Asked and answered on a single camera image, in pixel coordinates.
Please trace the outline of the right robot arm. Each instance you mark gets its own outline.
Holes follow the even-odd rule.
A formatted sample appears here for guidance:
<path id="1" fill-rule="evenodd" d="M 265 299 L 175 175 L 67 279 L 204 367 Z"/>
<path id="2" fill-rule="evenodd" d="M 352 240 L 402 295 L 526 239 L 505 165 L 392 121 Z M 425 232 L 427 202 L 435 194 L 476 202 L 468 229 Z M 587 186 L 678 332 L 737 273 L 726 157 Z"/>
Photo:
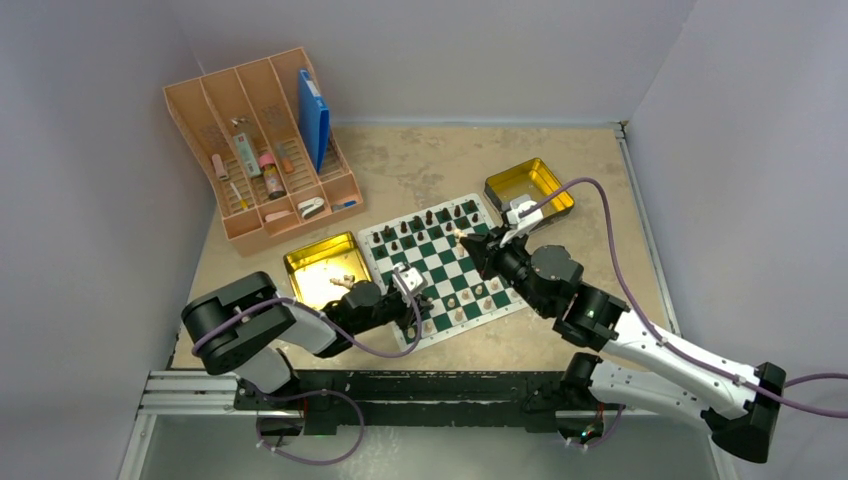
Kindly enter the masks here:
<path id="1" fill-rule="evenodd" d="M 567 342 L 583 348 L 561 381 L 564 399 L 584 407 L 596 399 L 674 417 L 710 434 L 725 452 L 752 463 L 769 458 L 785 371 L 726 359 L 643 322 L 625 301 L 582 279 L 583 266 L 559 245 L 534 252 L 507 230 L 459 233 L 460 245 L 484 280 L 517 293 Z"/>

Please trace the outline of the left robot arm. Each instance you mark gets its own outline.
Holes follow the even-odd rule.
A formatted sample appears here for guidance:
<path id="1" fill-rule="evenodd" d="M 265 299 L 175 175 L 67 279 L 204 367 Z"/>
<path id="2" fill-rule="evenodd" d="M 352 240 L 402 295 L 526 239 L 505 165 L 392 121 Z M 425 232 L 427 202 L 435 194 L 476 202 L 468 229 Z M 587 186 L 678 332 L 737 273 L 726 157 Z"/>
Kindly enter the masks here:
<path id="1" fill-rule="evenodd" d="M 430 306 L 427 285 L 418 269 L 398 264 L 387 288 L 355 281 L 340 299 L 314 309 L 280 295 L 267 273 L 256 272 L 196 298 L 180 317 L 208 374 L 235 373 L 272 408 L 284 409 L 297 399 L 298 378 L 272 341 L 319 358 L 336 356 L 356 345 L 356 335 L 376 327 L 419 325 Z"/>

